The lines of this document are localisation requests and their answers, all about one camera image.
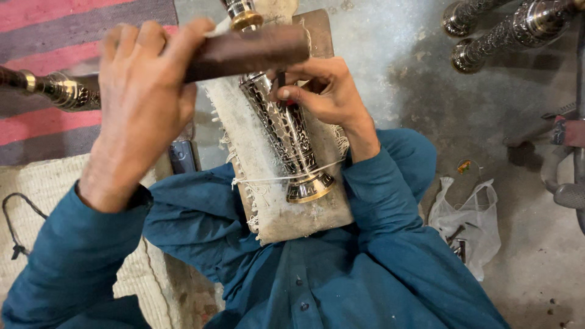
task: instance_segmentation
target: white plastic bag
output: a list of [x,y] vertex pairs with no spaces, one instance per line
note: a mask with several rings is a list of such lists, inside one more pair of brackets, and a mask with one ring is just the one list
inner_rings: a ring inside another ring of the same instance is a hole
[[[455,180],[441,177],[442,189],[429,214],[429,226],[439,231],[443,240],[452,236],[460,225],[465,227],[457,237],[466,241],[466,266],[478,281],[483,281],[483,266],[498,252],[501,241],[495,204],[498,197],[492,187],[493,179],[479,184],[459,209],[446,200],[447,189]],[[480,204],[477,193],[486,189],[488,204]]]

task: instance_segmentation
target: nail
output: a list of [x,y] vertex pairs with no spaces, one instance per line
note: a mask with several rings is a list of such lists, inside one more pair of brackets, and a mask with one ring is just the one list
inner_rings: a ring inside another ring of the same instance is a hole
[[282,95],[282,97],[280,97],[280,99],[281,100],[287,100],[288,99],[288,96],[290,96],[290,95],[291,95],[290,91],[288,91],[288,90],[285,89],[285,90],[283,90],[283,95]]

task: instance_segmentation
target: gray floor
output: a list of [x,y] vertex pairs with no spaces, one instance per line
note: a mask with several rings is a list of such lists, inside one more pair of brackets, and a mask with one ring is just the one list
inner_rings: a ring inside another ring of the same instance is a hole
[[[181,23],[195,15],[216,22],[225,17],[219,1],[175,4]],[[439,26],[449,4],[300,0],[297,13],[327,8],[335,53],[346,59],[379,128],[412,128],[437,147],[437,178],[423,200],[425,211],[439,189],[438,177],[456,179],[448,195],[452,204],[463,203],[480,180],[495,179],[502,247],[485,267],[483,286],[512,327],[583,328],[585,238],[574,211],[556,206],[540,182],[540,154],[547,146],[510,151],[501,143],[541,114],[574,101],[576,26],[547,48],[499,56],[478,74],[465,76],[448,60],[458,40]],[[489,14],[474,36],[516,5]],[[226,153],[216,147],[219,124],[211,122],[212,107],[203,93],[198,110],[199,154],[209,169],[223,163]],[[479,163],[481,177],[476,167],[457,174],[462,159]],[[571,171],[572,164],[564,163],[564,181]]]

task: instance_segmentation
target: black phone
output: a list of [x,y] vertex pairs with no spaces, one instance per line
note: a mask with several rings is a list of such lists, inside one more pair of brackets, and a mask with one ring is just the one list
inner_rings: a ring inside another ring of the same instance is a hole
[[173,142],[168,147],[168,156],[171,159],[173,174],[178,175],[197,171],[193,146],[190,141]]

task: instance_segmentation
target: shirt sleeve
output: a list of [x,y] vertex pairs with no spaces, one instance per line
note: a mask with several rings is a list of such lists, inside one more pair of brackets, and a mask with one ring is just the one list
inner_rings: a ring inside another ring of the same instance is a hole
[[508,328],[461,260],[431,227],[396,163],[382,148],[343,172],[360,228],[360,250],[376,260],[450,328]]
[[[138,246],[151,204],[148,189],[140,186],[126,211],[99,213],[72,187],[41,227],[28,264],[8,292],[2,307],[6,327],[57,327],[114,302],[116,273]],[[126,311],[140,313],[137,299],[131,304]],[[141,313],[132,318],[146,324]]]

